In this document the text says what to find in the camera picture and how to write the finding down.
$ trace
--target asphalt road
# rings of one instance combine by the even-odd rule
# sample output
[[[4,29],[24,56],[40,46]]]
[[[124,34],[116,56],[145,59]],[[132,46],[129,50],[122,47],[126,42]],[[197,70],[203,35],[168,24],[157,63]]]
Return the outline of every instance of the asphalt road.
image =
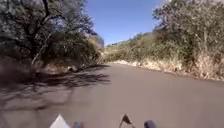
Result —
[[[85,128],[118,128],[124,114],[136,128],[143,128],[146,120],[153,120],[157,128],[224,127],[223,82],[111,63],[85,73],[107,78],[73,89],[66,104],[3,110],[3,116],[11,128],[48,128],[59,113],[70,126],[82,121]]]

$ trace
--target tree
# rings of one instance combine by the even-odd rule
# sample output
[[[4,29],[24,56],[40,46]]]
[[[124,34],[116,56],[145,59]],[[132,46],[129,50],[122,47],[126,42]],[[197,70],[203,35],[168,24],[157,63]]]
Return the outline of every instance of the tree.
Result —
[[[173,0],[154,11],[160,20],[157,39],[178,51],[183,63],[192,67],[198,57],[220,59],[224,50],[224,4],[212,0]]]
[[[84,0],[4,0],[0,3],[0,45],[14,47],[25,58],[35,59],[61,41],[64,47],[60,48],[66,49],[71,46],[65,41],[67,34],[83,39],[85,35],[95,34],[92,26],[85,13]]]

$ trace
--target sky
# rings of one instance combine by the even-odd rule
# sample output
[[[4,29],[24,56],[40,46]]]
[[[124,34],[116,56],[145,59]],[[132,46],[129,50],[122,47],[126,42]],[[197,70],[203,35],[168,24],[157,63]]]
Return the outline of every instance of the sky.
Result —
[[[112,44],[132,38],[140,32],[151,32],[158,21],[153,10],[161,0],[87,0],[87,13],[94,30]]]

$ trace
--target foliage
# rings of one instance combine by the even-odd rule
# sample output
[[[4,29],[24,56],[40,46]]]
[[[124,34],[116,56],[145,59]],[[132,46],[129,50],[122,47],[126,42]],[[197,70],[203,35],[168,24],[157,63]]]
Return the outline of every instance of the foliage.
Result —
[[[196,66],[200,54],[220,60],[224,50],[223,12],[222,2],[173,0],[154,12],[161,21],[155,28],[157,39],[178,51],[188,68]]]
[[[84,63],[98,54],[87,40],[96,35],[92,26],[84,0],[2,1],[1,54],[32,62],[66,57]]]

